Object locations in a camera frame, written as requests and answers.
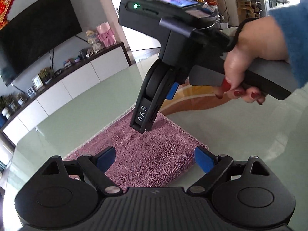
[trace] dark wood countertop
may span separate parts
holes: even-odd
[[[40,89],[38,89],[35,92],[35,95],[29,97],[27,99],[27,101],[22,104],[21,106],[19,106],[16,111],[10,116],[10,118],[8,118],[8,120],[6,121],[6,123],[0,128],[0,131],[3,132],[3,130],[5,129],[5,127],[16,117],[18,116],[18,114],[23,111],[31,102],[33,102],[37,97],[39,97],[41,94],[43,94],[46,90],[48,90],[49,88],[51,88],[53,85],[55,85],[57,82],[61,81],[63,78],[65,78],[66,76],[68,76],[69,74],[73,73],[74,71],[76,71],[77,69],[81,68],[82,66],[88,64],[89,62],[93,61],[94,59],[96,59],[97,57],[100,57],[103,54],[108,53],[111,50],[114,50],[118,47],[122,47],[123,52],[125,54],[125,57],[127,59],[128,65],[131,66],[131,61],[128,57],[127,51],[125,49],[124,43],[123,42],[117,42],[114,45],[111,45],[107,48],[102,49],[101,51],[99,51],[97,54],[93,54],[92,56],[90,56],[89,58],[83,59],[81,61],[79,61],[78,63],[72,65],[71,67],[69,67],[68,69],[64,70],[60,75],[58,75],[56,78],[53,78],[48,84],[44,85],[43,87],[41,87]]]

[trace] ribbed black surface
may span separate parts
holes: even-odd
[[[23,231],[35,231],[24,227]],[[200,197],[182,188],[130,188],[107,198],[90,219],[67,231],[240,231],[222,221]],[[287,228],[274,229],[288,231]]]

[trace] television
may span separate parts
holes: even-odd
[[[0,75],[6,86],[32,63],[82,32],[70,0],[38,0],[0,30]]]

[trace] glass tabletop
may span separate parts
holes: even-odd
[[[157,54],[90,88],[57,110],[24,136],[16,146],[4,196],[5,231],[21,223],[14,198],[22,186],[52,155],[66,156],[131,107]],[[295,231],[308,223],[308,94],[298,89],[284,101],[267,96],[266,102],[218,100],[211,87],[182,85],[161,112],[209,146],[215,155],[235,160],[250,155],[263,159],[294,194],[297,206],[290,221]],[[204,173],[194,165],[170,186],[185,189]]]

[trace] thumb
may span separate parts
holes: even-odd
[[[231,84],[231,89],[237,88],[244,80],[245,71],[253,59],[248,50],[240,49],[237,45],[227,54],[224,72],[227,82]]]

